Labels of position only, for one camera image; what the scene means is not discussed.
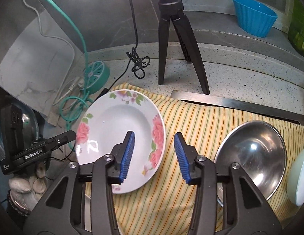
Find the white gloved left hand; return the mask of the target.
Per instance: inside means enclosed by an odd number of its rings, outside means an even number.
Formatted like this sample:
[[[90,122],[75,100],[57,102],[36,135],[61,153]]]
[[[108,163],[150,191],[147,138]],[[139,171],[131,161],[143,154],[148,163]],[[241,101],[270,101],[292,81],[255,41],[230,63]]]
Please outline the white gloved left hand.
[[[45,163],[37,163],[31,175],[14,175],[8,184],[10,201],[20,212],[29,214],[48,188]]]

